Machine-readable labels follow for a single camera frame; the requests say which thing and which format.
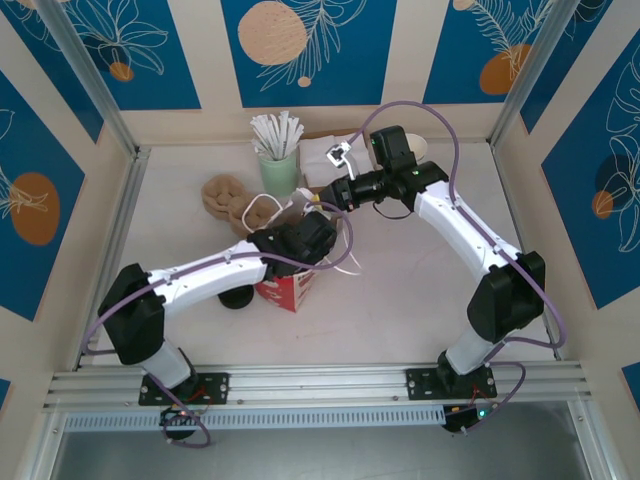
white cup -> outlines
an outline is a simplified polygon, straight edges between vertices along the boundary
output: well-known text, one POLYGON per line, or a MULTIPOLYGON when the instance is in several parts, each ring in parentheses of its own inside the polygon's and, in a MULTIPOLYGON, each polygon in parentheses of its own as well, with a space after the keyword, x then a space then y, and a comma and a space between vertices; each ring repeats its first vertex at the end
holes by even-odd
POLYGON ((409 149, 413 152, 416 157, 416 161, 420 161, 427 154, 427 141, 422 138, 420 135, 416 135, 415 133, 407 133, 405 134, 407 137, 407 143, 409 144, 409 149))

orange circle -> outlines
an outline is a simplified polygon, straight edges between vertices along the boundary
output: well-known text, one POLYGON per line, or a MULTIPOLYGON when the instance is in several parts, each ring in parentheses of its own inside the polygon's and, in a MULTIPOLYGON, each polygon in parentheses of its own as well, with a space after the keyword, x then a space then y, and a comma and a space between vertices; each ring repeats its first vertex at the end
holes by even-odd
POLYGON ((121 82, 130 82, 133 80, 133 70, 126 63, 113 62, 109 65, 109 73, 113 75, 116 80, 121 82))
POLYGON ((260 65, 281 65, 294 60, 307 46, 307 29, 290 7, 280 2, 259 2, 238 23, 244 53, 260 65))
POLYGON ((468 10, 473 7, 476 0, 453 0, 453 8, 456 10, 468 10))
POLYGON ((44 246, 53 240, 60 223, 60 198, 51 180, 40 173, 24 173, 13 182, 9 198, 15 202, 13 228, 25 242, 44 246))
POLYGON ((609 215, 611 215, 611 212, 613 212, 613 197, 609 192, 600 190, 593 197, 591 209, 593 210, 593 213, 596 214, 596 217, 603 220, 608 218, 609 215))
POLYGON ((507 52, 501 52, 489 60, 480 74, 482 91, 487 95, 509 93, 517 74, 529 55, 529 50, 531 50, 531 45, 516 45, 507 52))

white straw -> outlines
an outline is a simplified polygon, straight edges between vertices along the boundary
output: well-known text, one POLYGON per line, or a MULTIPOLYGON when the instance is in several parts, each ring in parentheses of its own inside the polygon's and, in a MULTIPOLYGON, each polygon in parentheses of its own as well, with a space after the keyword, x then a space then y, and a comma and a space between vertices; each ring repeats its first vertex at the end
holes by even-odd
POLYGON ((272 160, 282 160, 291 155, 304 132, 300 119, 290 116, 288 110, 280 112, 278 118, 273 114, 258 115, 249 123, 256 135, 251 141, 256 153, 272 160))

mounting plate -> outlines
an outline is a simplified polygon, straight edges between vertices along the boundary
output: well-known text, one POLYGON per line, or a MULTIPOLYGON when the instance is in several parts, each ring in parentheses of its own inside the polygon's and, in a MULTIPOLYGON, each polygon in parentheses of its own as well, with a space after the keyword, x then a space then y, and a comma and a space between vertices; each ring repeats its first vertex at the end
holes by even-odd
POLYGON ((490 368, 480 367, 460 375, 452 388, 445 388, 437 368, 409 368, 405 371, 409 400, 471 399, 477 387, 486 398, 496 398, 495 379, 490 368))
MULTIPOLYGON (((187 405, 226 405, 229 391, 229 374, 199 373, 198 383, 193 391, 195 392, 194 395, 189 398, 180 396, 178 398, 187 405)), ((138 404, 142 407, 168 407, 173 405, 173 402, 148 375, 145 375, 140 387, 138 404)))

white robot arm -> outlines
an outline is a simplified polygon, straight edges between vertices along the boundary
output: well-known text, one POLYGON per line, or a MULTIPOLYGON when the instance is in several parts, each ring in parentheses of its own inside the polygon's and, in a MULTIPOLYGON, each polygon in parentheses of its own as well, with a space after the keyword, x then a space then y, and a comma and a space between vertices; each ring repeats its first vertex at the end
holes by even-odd
POLYGON ((330 218, 313 210, 295 226, 258 230, 246 241, 186 265, 149 272, 129 265, 120 271, 98 313, 104 315, 133 292, 149 289, 117 308, 104 326, 122 364, 142 367, 165 387, 177 389, 180 398, 188 398, 198 385, 197 373, 183 352, 164 338, 164 322, 206 298, 237 296, 240 287, 302 270, 285 260, 315 265, 335 239, 330 218))
MULTIPOLYGON (((470 327, 438 359, 438 377, 444 389, 451 398, 461 398, 462 390, 456 385, 481 367, 506 335, 526 326, 543 310, 540 297, 498 252, 502 250, 515 260, 541 287, 544 261, 535 252, 521 254, 499 238, 456 192, 450 198, 448 176, 432 162, 417 165, 401 127, 380 130, 371 138, 383 169, 338 179, 319 194, 320 200, 351 211, 365 202, 398 199, 433 225, 467 264, 478 284, 467 308, 470 327), (472 227, 459 207, 484 229, 495 246, 472 227)), ((340 146, 328 155, 335 160, 344 153, 340 146)), ((335 238, 335 228, 326 216, 314 211, 295 227, 259 230, 247 241, 187 265, 148 273, 138 264, 125 267, 101 305, 101 315, 132 292, 163 284, 117 310, 105 322, 120 361, 141 366, 180 398, 188 398, 197 384, 197 373, 182 351, 164 339, 164 321, 213 295, 299 271, 264 258, 265 252, 315 264, 330 251, 335 238)))
MULTIPOLYGON (((371 143, 382 169, 357 176, 350 172, 350 176, 335 180, 323 190, 320 199, 347 211, 362 203, 378 203, 389 197, 400 200, 433 225, 469 267, 478 284, 467 308, 471 325, 438 360, 443 381, 454 382, 457 377, 482 366, 497 343, 507 334, 525 327, 543 311, 542 299, 498 252, 518 263, 542 288, 544 261, 537 253, 524 255, 501 239, 457 192, 451 198, 447 174, 433 162, 417 164, 401 127, 372 133, 371 143), (462 210, 484 230, 492 243, 472 226, 462 210)), ((334 165, 348 164, 349 148, 348 144, 337 145, 327 152, 327 157, 334 165)))

